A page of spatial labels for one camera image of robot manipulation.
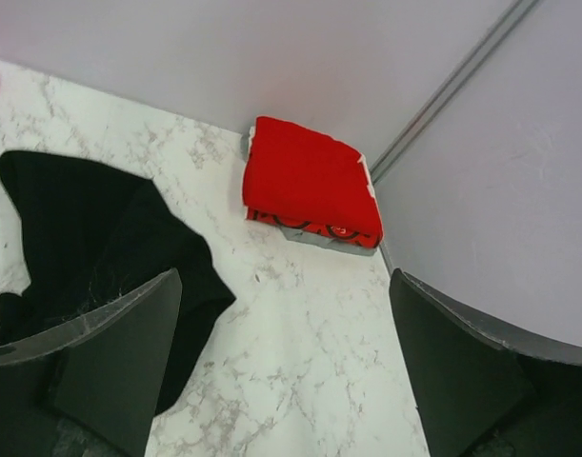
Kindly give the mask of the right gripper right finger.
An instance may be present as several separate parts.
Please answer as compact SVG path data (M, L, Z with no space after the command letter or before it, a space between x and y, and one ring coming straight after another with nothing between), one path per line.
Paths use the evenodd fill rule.
M582 456L582 347L396 269L391 311L432 456Z

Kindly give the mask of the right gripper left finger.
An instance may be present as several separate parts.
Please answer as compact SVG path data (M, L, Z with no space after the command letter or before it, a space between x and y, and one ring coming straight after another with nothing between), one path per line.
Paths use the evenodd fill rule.
M0 346L0 456L142 456L175 332L175 269Z

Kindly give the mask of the black t shirt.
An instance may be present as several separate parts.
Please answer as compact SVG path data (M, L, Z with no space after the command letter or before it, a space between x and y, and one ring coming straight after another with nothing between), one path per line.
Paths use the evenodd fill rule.
M180 397L234 294L206 240L149 179L81 158L27 150L0 156L0 182L21 222L30 285L0 294L0 346L99 308L175 269L182 295L156 409Z

